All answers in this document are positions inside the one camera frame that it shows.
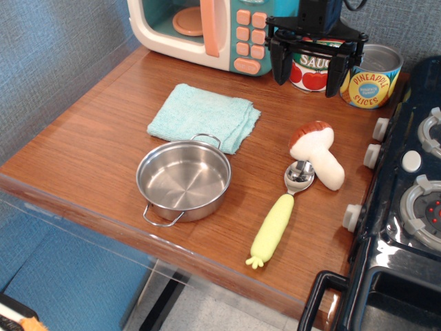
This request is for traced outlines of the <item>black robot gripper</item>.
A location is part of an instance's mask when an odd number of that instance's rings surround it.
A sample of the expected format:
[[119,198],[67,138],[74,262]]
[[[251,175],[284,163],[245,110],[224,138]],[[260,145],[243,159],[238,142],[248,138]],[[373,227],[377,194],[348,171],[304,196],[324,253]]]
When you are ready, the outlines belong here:
[[266,46],[273,78],[283,85],[291,74],[293,55],[329,59],[325,96],[337,95],[348,71],[360,65],[367,35],[342,21],[346,1],[300,1],[290,17],[269,17]]

